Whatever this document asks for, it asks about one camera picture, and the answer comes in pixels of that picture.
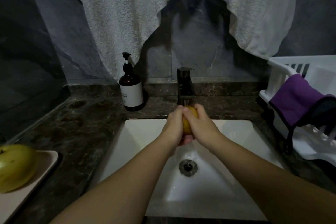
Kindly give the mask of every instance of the brown marble counter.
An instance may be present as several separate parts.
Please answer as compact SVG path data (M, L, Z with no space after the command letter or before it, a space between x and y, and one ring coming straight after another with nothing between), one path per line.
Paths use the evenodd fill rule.
M194 102L203 104L213 119L251 120L275 149L281 151L281 142L262 118L263 109L257 104L256 98L257 96L200 96ZM166 118L176 107L176 102L176 96L150 96L142 110L127 112L119 96L68 99L36 127L19 137L18 143L37 150L55 150L60 153L61 159L10 223L49 223L86 191L97 164L124 120ZM291 156L281 155L295 175L336 193L336 185L315 163L303 160L296 153ZM145 218L144 223L231 221Z

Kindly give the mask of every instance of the forearm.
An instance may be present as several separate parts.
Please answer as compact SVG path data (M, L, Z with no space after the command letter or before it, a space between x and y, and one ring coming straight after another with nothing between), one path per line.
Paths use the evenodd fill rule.
M126 165L66 208L52 224L141 223L172 149L168 140L157 138Z
M210 151L247 190L273 223L331 223L336 195L267 162L220 136Z

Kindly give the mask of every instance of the person's right arm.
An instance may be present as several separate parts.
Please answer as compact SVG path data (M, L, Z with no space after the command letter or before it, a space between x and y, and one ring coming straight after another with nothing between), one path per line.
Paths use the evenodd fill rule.
M272 223L336 223L336 195L260 158L225 137L196 104L183 114L197 141L216 155Z

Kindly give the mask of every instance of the sink basin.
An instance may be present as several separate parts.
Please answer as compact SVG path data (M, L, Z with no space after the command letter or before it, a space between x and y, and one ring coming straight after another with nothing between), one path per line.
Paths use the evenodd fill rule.
M280 156L252 122L213 121L229 139L276 166L285 167ZM89 189L152 142L165 123L163 119L125 121L97 168ZM196 163L197 168L189 164L189 160ZM186 176L185 173L191 174L191 169L194 174ZM267 220L227 168L197 141L178 147L174 156L169 158L154 189L146 216Z

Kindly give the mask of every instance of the lemon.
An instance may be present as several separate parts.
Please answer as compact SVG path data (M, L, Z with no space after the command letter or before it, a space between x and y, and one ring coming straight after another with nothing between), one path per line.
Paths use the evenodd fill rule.
M185 107L187 107L191 111L191 113L196 118L198 118L197 110L194 107L192 107L192 106L185 106ZM183 116L183 134L185 134L185 135L192 134L190 124L189 124L188 120L184 116Z
M12 144L0 147L0 193L26 184L35 174L38 156L34 149Z

